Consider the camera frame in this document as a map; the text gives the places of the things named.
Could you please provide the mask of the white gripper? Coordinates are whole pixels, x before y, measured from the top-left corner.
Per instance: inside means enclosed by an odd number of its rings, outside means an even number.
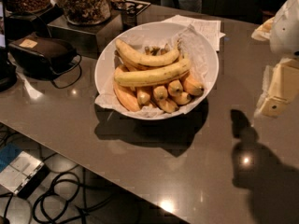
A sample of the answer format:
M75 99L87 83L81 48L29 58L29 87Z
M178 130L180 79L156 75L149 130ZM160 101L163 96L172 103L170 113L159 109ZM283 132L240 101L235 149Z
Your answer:
M275 15L270 49L279 56L299 56L299 0L287 0ZM279 116L299 93L299 61L283 58L275 66L267 65L262 90L256 113Z

